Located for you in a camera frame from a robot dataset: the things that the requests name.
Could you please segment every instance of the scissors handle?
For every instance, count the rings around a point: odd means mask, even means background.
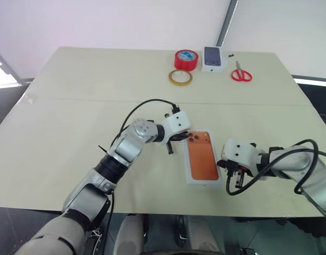
[[[235,69],[231,73],[231,78],[235,81],[251,81],[253,77],[250,73],[244,70]]]

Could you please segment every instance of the orange phone box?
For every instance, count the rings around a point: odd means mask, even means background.
[[[187,184],[222,185],[212,140],[209,130],[189,131],[189,137],[184,142]]]

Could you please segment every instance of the scissors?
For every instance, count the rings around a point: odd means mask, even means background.
[[[236,68],[231,73],[231,78],[235,81],[251,81],[253,77],[246,70],[242,70],[238,61],[236,61]]]

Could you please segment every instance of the white table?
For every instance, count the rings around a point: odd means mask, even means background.
[[[129,111],[149,98],[176,102],[194,128],[211,129],[217,152],[227,138],[256,142],[265,150],[312,138],[326,151],[326,126],[277,56],[234,54],[223,74],[198,67],[189,86],[177,87],[167,77],[174,52],[60,48],[0,126],[0,206],[60,210],[103,157],[97,145],[108,148]],[[236,60],[253,74],[252,82],[231,80]],[[159,121],[169,110],[151,103],[132,119]],[[291,180],[269,178],[234,197],[224,186],[188,186],[183,144],[173,147],[173,155],[157,144],[144,148],[118,183],[115,212],[321,215],[293,193]]]

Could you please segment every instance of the phone image on box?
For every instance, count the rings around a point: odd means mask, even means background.
[[[219,179],[210,135],[206,131],[191,131],[187,138],[191,176],[194,180]]]

